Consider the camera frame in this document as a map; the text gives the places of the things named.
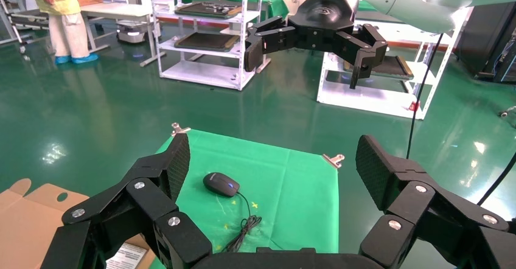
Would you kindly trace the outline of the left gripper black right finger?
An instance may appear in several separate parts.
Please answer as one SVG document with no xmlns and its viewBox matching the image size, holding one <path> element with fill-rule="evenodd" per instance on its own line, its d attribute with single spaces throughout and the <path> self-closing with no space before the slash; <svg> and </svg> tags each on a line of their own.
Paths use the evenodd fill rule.
<svg viewBox="0 0 516 269">
<path fill-rule="evenodd" d="M 362 256 L 399 268 L 423 240 L 459 268 L 515 267 L 515 231 L 499 215 L 444 189 L 417 162 L 390 155 L 372 136 L 359 138 L 355 162 L 383 213 L 360 245 Z"/>
</svg>

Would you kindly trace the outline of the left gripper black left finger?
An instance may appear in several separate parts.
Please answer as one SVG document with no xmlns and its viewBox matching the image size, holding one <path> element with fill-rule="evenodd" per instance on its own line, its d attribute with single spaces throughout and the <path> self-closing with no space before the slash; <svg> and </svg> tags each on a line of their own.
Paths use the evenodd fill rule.
<svg viewBox="0 0 516 269">
<path fill-rule="evenodd" d="M 139 158 L 114 186 L 62 215 L 43 268 L 105 268 L 124 242 L 141 236 L 166 268 L 192 268 L 212 244 L 177 199 L 189 171 L 187 134 L 161 153 Z"/>
</svg>

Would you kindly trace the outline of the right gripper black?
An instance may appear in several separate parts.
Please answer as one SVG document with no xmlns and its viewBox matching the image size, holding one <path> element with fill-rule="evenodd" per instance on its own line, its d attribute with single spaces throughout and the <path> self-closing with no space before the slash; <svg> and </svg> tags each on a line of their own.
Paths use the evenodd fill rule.
<svg viewBox="0 0 516 269">
<path fill-rule="evenodd" d="M 265 54 L 293 47 L 332 52 L 352 65 L 350 89 L 383 63 L 387 41 L 372 24 L 354 31 L 358 0 L 305 0 L 286 22 L 276 16 L 247 29 L 244 69 L 251 72 Z"/>
</svg>

